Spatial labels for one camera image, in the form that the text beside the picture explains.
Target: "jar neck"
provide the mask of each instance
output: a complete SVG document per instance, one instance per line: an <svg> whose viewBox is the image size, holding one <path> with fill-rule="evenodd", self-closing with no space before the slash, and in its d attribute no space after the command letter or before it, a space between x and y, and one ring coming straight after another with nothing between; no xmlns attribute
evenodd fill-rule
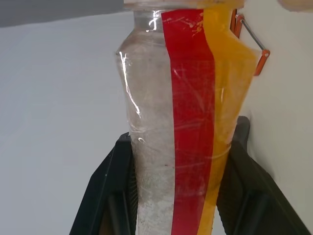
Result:
<svg viewBox="0 0 313 235"><path fill-rule="evenodd" d="M170 9L134 11L135 29L146 32L163 32L161 14Z"/></svg>

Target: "jar lid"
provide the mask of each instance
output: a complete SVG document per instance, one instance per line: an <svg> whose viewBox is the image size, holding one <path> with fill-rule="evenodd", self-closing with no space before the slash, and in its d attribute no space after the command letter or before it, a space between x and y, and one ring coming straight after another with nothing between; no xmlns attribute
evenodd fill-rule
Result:
<svg viewBox="0 0 313 235"><path fill-rule="evenodd" d="M190 5L190 6L209 6L217 3L225 3L231 7L242 7L245 0L124 0L124 4L131 5Z"/></svg>

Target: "gray surface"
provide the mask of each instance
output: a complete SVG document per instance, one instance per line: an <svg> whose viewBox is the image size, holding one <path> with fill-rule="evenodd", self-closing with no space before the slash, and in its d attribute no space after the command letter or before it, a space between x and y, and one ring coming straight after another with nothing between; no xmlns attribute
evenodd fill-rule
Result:
<svg viewBox="0 0 313 235"><path fill-rule="evenodd" d="M123 0L0 0L0 27L121 11Z"/></svg>

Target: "orange clip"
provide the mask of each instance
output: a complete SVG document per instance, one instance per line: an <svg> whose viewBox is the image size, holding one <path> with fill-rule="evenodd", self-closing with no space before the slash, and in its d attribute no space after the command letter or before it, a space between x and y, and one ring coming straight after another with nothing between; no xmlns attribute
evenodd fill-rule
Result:
<svg viewBox="0 0 313 235"><path fill-rule="evenodd" d="M264 49L262 51L262 56L261 56L261 58L260 58L260 60L258 62L258 65L256 67L254 76L259 76L260 75L260 73L261 73L261 71L262 71L262 69L264 67L264 64L265 64L266 60L268 59L269 55L270 55L270 51L269 50Z"/></svg>
<svg viewBox="0 0 313 235"><path fill-rule="evenodd" d="M237 38L240 38L241 28L243 26L243 19L245 19L245 17L242 14L237 16L237 22L234 31L234 34Z"/></svg>
<svg viewBox="0 0 313 235"><path fill-rule="evenodd" d="M251 37L254 39L254 41L258 44L258 46L262 49L262 56L258 62L258 65L257 65L255 73L254 73L255 76L259 76L263 67L264 67L266 60L268 59L268 57L270 55L270 51L265 49L265 47L262 45L262 43L259 41L259 39L256 37L256 35L252 32L251 28L249 27L249 25L245 21L245 17L242 14L237 15L236 19L237 19L237 22L235 24L235 30L233 32L235 34L235 36L237 38L240 38L241 28L244 25L245 28L247 29L248 33L251 35Z"/></svg>
<svg viewBox="0 0 313 235"><path fill-rule="evenodd" d="M231 14L230 30L233 33L235 33L235 28L236 28L236 15L237 15L237 9L233 10L233 13Z"/></svg>

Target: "clear glass jar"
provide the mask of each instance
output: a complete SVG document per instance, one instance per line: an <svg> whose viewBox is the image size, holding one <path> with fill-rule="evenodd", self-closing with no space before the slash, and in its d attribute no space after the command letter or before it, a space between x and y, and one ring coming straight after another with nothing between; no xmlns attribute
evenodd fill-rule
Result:
<svg viewBox="0 0 313 235"><path fill-rule="evenodd" d="M134 30L116 54L135 156L139 235L169 235L172 227L174 122L164 11L135 11Z"/></svg>
<svg viewBox="0 0 313 235"><path fill-rule="evenodd" d="M205 68L202 71L208 73L207 79L215 81L208 84L208 80L203 80L203 84L196 84L195 88L191 79L196 79L199 72L195 70L194 75L185 77L181 85L190 87L192 97L181 105L185 110L187 108L187 113L199 113L200 116L184 120L182 115L177 123L173 112L179 104L174 104L173 100L181 94L177 84L176 87L172 84L173 74L178 76L185 68L183 65L181 69L172 67L161 16L167 11L172 9L138 7L134 12L134 30L116 53L135 157L138 234L209 235L233 131L256 58L231 35L229 12L207 11L205 14L211 17L197 25L205 24L209 28L206 39L214 57L212 60L187 58L187 63L183 64L190 62L195 68ZM212 110L207 107L207 98L215 102ZM208 127L208 122L213 123L212 127ZM179 143L178 131L188 137L185 144ZM205 148L212 152L207 154L203 151ZM186 158L194 157L192 161L178 165L179 150ZM207 174L203 174L203 165ZM184 182L177 183L180 173L187 175L186 186Z"/></svg>

